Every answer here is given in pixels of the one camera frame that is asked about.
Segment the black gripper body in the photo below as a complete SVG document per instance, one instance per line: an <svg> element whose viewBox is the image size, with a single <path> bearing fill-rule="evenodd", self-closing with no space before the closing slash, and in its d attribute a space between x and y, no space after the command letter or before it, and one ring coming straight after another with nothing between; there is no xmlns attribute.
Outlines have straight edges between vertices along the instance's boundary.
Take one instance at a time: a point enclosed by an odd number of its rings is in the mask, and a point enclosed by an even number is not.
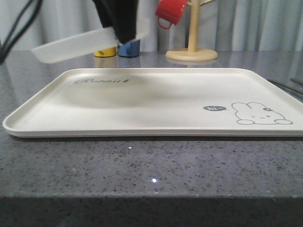
<svg viewBox="0 0 303 227"><path fill-rule="evenodd" d="M103 28L113 27L120 43L136 37L137 0L93 0Z"/></svg>

